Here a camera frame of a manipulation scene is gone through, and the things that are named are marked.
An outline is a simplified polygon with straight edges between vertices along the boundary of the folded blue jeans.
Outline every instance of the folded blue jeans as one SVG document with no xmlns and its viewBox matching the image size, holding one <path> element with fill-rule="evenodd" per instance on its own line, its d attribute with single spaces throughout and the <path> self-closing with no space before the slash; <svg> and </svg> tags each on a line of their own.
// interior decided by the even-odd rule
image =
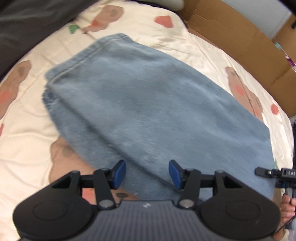
<svg viewBox="0 0 296 241">
<path fill-rule="evenodd" d="M 122 188 L 173 199 L 168 163 L 203 174 L 224 170 L 271 198 L 269 129 L 189 65 L 124 34 L 103 37 L 46 73 L 44 104 L 60 135 L 95 168 L 127 162 Z M 201 190 L 200 199 L 212 196 Z"/>
</svg>

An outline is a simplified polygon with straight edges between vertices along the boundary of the gray wall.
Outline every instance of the gray wall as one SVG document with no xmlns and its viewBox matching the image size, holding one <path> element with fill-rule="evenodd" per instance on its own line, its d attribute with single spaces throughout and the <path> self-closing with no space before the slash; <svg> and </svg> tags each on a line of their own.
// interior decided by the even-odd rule
<svg viewBox="0 0 296 241">
<path fill-rule="evenodd" d="M 222 0 L 253 22 L 267 37 L 273 38 L 290 16 L 278 0 Z"/>
</svg>

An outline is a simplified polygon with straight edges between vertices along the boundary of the white logo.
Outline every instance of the white logo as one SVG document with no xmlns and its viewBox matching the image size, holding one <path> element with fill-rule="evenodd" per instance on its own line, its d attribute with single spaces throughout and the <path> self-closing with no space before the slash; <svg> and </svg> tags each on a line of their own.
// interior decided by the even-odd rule
<svg viewBox="0 0 296 241">
<path fill-rule="evenodd" d="M 146 202 L 145 204 L 143 204 L 143 207 L 144 207 L 144 208 L 149 208 L 149 207 L 151 207 L 151 204 L 148 203 L 148 202 Z"/>
</svg>

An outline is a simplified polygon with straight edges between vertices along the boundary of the silver screw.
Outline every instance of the silver screw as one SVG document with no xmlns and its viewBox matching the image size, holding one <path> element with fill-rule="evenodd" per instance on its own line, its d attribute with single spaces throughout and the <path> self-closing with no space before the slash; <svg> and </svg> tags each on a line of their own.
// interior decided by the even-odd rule
<svg viewBox="0 0 296 241">
<path fill-rule="evenodd" d="M 179 204 L 181 207 L 189 208 L 189 207 L 193 207 L 194 201 L 190 199 L 183 199 Z"/>
<path fill-rule="evenodd" d="M 113 202 L 109 199 L 105 199 L 99 202 L 99 205 L 103 208 L 109 208 L 113 206 Z"/>
</svg>

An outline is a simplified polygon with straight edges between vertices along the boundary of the bed sheet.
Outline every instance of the bed sheet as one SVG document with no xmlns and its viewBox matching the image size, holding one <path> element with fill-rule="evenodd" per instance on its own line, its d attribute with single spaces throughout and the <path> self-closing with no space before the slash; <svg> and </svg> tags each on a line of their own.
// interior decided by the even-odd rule
<svg viewBox="0 0 296 241">
<path fill-rule="evenodd" d="M 244 95 L 249 102 L 256 102 L 246 108 L 269 127 L 275 166 L 292 167 L 293 135 L 288 117 L 235 60 L 188 33 L 173 12 L 131 1 L 99 1 L 32 49 L 1 83 L 1 240 L 18 239 L 11 218 L 14 207 L 49 183 L 51 147 L 59 133 L 41 100 L 46 84 L 44 73 L 96 39 L 116 33 L 124 33 L 140 44 L 187 63 L 243 105 Z"/>
</svg>

